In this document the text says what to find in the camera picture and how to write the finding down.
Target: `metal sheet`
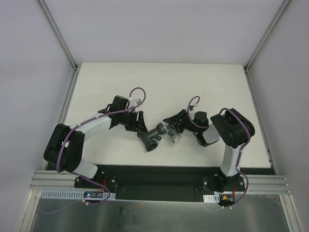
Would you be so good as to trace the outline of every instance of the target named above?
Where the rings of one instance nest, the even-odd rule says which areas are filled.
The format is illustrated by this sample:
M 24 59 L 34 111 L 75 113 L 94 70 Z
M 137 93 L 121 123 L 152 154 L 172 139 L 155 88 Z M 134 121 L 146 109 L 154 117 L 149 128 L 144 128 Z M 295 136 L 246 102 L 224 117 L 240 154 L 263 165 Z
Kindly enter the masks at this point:
M 44 211 L 71 201 L 40 199 Z M 110 201 L 76 203 L 53 215 L 36 213 L 32 232 L 285 232 L 289 231 L 279 196 L 248 195 L 230 209 L 215 203 Z

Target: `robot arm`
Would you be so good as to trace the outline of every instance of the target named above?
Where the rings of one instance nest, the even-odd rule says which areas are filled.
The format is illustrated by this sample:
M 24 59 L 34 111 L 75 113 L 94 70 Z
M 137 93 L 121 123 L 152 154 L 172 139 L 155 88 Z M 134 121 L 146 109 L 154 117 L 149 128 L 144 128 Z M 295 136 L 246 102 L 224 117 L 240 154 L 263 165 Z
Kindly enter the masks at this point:
M 255 130 L 253 124 L 235 109 L 227 109 L 224 115 L 214 115 L 211 120 L 213 124 L 204 131 L 203 138 L 206 143 L 212 144 L 221 137 L 225 143 L 225 152 L 219 173 L 208 186 L 214 191 L 223 192 L 238 180 L 237 168 L 239 168 L 242 149 L 248 139 L 254 136 Z
M 82 158 L 84 142 L 118 124 L 124 125 L 127 131 L 146 133 L 143 111 L 136 112 L 135 109 L 128 109 L 129 105 L 137 107 L 140 102 L 140 99 L 129 101 L 127 98 L 116 96 L 112 104 L 78 125 L 70 127 L 58 124 L 44 152 L 44 159 L 54 165 L 60 161 L 61 171 L 80 174 L 90 179 L 100 179 L 101 171 L 98 167 Z M 71 133 L 69 139 L 64 144 L 63 151 L 60 152 L 69 133 Z

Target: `wire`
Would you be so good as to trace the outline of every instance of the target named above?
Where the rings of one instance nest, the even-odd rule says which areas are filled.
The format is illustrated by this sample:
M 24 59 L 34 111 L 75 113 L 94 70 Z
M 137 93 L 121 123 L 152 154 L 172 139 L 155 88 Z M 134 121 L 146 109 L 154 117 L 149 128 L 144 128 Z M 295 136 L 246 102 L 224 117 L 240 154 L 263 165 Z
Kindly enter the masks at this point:
M 86 181 L 88 181 L 88 182 L 90 182 L 90 183 L 92 183 L 92 184 L 95 184 L 95 185 L 100 186 L 102 189 L 105 189 L 105 190 L 108 192 L 108 196 L 107 196 L 105 199 L 103 199 L 102 201 L 99 201 L 99 202 L 96 202 L 96 203 L 88 202 L 88 205 L 102 204 L 102 203 L 106 202 L 106 201 L 111 197 L 111 192 L 110 192 L 110 190 L 109 190 L 107 187 L 105 187 L 104 185 L 101 185 L 101 184 L 99 184 L 99 183 L 97 183 L 97 182 L 95 182 L 95 181 L 93 181 L 93 180 L 90 180 L 90 179 L 88 179 L 87 177 L 85 177 L 85 176 L 83 176 L 83 175 L 80 175 L 79 177 L 81 177 L 82 179 L 84 179 L 84 180 L 86 180 Z M 45 215 L 50 215 L 50 214 L 58 213 L 58 212 L 60 212 L 60 211 L 62 211 L 62 210 L 64 210 L 64 209 L 68 208 L 69 206 L 78 203 L 78 202 L 83 202 L 83 200 L 76 200 L 76 201 L 73 201 L 73 202 L 71 202 L 71 203 L 65 205 L 64 207 L 62 207 L 62 208 L 60 208 L 60 209 L 57 209 L 57 210 L 54 210 L 54 211 L 51 211 L 51 212 L 46 212 L 46 211 L 41 210 L 40 205 L 38 206 L 38 209 L 39 209 L 39 212 L 40 212 L 40 213 L 45 214 Z
M 130 111 L 130 110 L 134 110 L 134 109 L 136 109 L 137 107 L 141 106 L 141 105 L 144 103 L 144 101 L 146 100 L 146 92 L 145 92 L 145 90 L 144 90 L 143 88 L 141 88 L 141 87 L 136 87 L 136 88 L 134 88 L 134 89 L 131 90 L 131 92 L 130 92 L 130 97 L 131 97 L 132 93 L 133 93 L 136 89 L 140 89 L 140 90 L 143 91 L 143 93 L 144 93 L 144 98 L 143 98 L 143 100 L 142 100 L 139 104 L 137 104 L 136 106 L 130 107 L 130 108 L 125 109 L 125 110 L 119 110 L 119 111 L 109 112 L 109 113 L 107 113 L 107 114 L 100 115 L 99 117 L 90 118 L 90 119 L 88 119 L 88 120 L 82 122 L 80 125 L 77 125 L 76 127 L 74 127 L 73 129 L 70 130 L 70 132 L 67 134 L 66 138 L 64 139 L 64 141 L 63 141 L 63 143 L 62 143 L 62 146 L 61 146 L 61 149 L 60 149 L 60 152 L 59 152 L 59 155 L 58 155 L 58 159 L 57 159 L 57 163 L 56 163 L 56 170 L 57 170 L 58 173 L 60 172 L 60 169 L 59 169 L 60 160 L 61 160 L 61 157 L 62 157 L 62 154 L 63 154 L 63 150 L 64 150 L 64 148 L 65 148 L 65 144 L 66 144 L 67 141 L 69 140 L 69 137 L 72 135 L 72 133 L 73 133 L 74 131 L 76 131 L 78 128 L 80 128 L 81 126 L 83 126 L 83 125 L 85 125 L 85 124 L 87 124 L 87 123 L 89 123 L 89 122 L 92 122 L 92 121 L 94 121 L 94 120 L 96 120 L 96 119 L 98 119 L 98 118 L 102 118 L 102 117 L 106 117 L 106 116 L 114 115 L 114 114 L 118 114 L 118 113 L 128 112 L 128 111 Z
M 237 117 L 237 115 L 234 114 L 233 111 L 231 111 L 230 109 L 227 109 L 227 108 L 223 108 L 222 110 L 220 110 L 219 114 L 221 114 L 224 110 L 225 110 L 225 111 L 228 111 L 228 112 L 240 123 L 240 125 L 244 128 L 244 130 L 246 131 L 246 134 L 247 134 L 247 136 L 248 136 L 247 142 L 245 142 L 245 143 L 240 147 L 240 150 L 239 150 L 239 153 L 238 153 L 238 157 L 237 157 L 236 167 L 235 167 L 236 170 L 237 170 L 237 172 L 238 172 L 240 175 L 242 175 L 243 177 L 246 178 L 247 184 L 246 184 L 246 189 L 245 189 L 245 191 L 243 192 L 242 196 L 233 204 L 233 205 L 235 205 L 235 204 L 238 204 L 238 202 L 240 202 L 240 201 L 244 198 L 244 196 L 246 195 L 246 193 L 247 193 L 247 191 L 248 191 L 248 188 L 249 188 L 249 179 L 248 179 L 248 177 L 247 177 L 244 173 L 242 173 L 242 172 L 240 171 L 239 163 L 240 163 L 240 158 L 241 158 L 242 151 L 244 150 L 245 146 L 250 142 L 251 136 L 250 136 L 250 133 L 249 133 L 248 129 L 246 128 L 245 124 L 243 124 L 243 122 L 240 120 L 240 118 Z
M 190 105 L 191 105 L 191 102 L 192 102 L 195 98 L 198 98 L 197 103 L 198 103 L 199 100 L 201 99 L 200 96 L 195 96 L 195 97 L 193 97 L 193 98 L 189 101 L 188 108 L 187 108 L 187 113 L 188 113 L 189 119 L 190 119 L 191 123 L 192 123 L 193 125 L 195 125 L 196 127 L 201 128 L 201 129 L 207 129 L 209 126 L 207 126 L 207 127 L 199 126 L 198 124 L 196 124 L 196 123 L 192 120 L 192 118 L 191 118 L 191 116 L 190 116 Z

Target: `white wall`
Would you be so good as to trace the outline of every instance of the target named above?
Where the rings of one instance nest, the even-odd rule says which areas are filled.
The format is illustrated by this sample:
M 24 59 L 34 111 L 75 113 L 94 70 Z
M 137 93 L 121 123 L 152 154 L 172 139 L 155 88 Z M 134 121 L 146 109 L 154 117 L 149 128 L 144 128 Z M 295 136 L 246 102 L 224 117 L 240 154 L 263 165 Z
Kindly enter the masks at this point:
M 0 230 L 11 232 L 72 69 L 36 1 L 1 1 L 0 31 Z
M 309 228 L 309 1 L 295 0 L 252 66 L 256 94 L 270 151 L 285 174 Z
M 283 0 L 46 0 L 76 62 L 246 64 Z

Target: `aluminum frame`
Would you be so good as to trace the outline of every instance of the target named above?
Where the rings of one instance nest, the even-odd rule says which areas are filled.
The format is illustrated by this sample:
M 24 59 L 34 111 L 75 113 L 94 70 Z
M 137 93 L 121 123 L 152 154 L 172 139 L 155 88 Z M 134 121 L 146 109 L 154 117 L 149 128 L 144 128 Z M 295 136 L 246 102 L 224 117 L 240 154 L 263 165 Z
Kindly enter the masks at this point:
M 44 17 L 49 23 L 51 30 L 59 43 L 59 46 L 64 51 L 71 66 L 74 68 L 74 74 L 72 76 L 65 100 L 63 102 L 61 113 L 57 120 L 58 123 L 61 123 L 65 121 L 65 118 L 68 112 L 68 108 L 70 105 L 70 101 L 73 95 L 74 87 L 75 87 L 78 73 L 79 73 L 79 67 L 75 63 L 75 60 L 67 44 L 65 43 L 65 40 L 62 37 L 60 30 L 58 26 L 56 25 L 56 22 L 53 19 L 53 16 L 51 12 L 49 11 L 48 6 L 46 5 L 45 1 L 37 0 L 37 2 L 42 10 Z M 256 49 L 254 50 L 254 53 L 252 54 L 251 58 L 249 59 L 244 69 L 246 73 L 246 78 L 248 81 L 248 86 L 249 86 L 249 89 L 252 95 L 253 104 L 254 104 L 254 107 L 255 107 L 255 110 L 258 116 L 260 127 L 261 127 L 263 139 L 264 139 L 264 142 L 267 148 L 268 148 L 268 144 L 267 144 L 267 140 L 265 137 L 265 132 L 263 129 L 263 125 L 260 121 L 258 107 L 256 104 L 256 100 L 254 97 L 254 93 L 252 91 L 252 87 L 251 87 L 247 72 L 249 68 L 252 66 L 252 64 L 254 63 L 256 57 L 259 55 L 262 48 L 264 47 L 270 35 L 273 33 L 277 23 L 279 22 L 283 13 L 285 12 L 285 10 L 287 9 L 287 7 L 290 5 L 291 2 L 292 0 L 284 0 L 282 2 L 280 8 L 274 15 L 274 18 L 272 19 L 271 23 L 266 29 L 264 35 L 259 41 Z M 44 189 L 46 188 L 48 189 L 55 189 L 55 188 L 72 189 L 73 188 L 72 186 L 74 184 L 74 181 L 73 181 L 74 179 L 75 179 L 75 176 L 72 174 L 66 174 L 66 173 L 55 174 L 55 172 L 51 172 L 51 171 L 36 171 L 34 178 L 32 180 L 31 186 L 30 186 L 30 190 L 27 195 L 24 208 L 22 210 L 21 218 L 17 225 L 17 231 L 19 232 L 29 232 L 30 231 L 30 228 L 31 228 L 31 225 L 34 219 L 34 215 L 35 215 L 35 210 L 37 208 L 38 200 L 42 192 L 41 190 L 42 188 Z M 284 176 L 249 175 L 249 179 L 250 179 L 250 185 L 249 185 L 250 188 L 249 188 L 248 194 L 279 194 L 290 231 L 292 232 L 304 231 L 304 229 L 302 228 L 300 224 L 299 216 L 298 216 L 298 213 L 294 205 L 294 200 L 291 195 L 290 186 L 286 182 L 286 178 Z

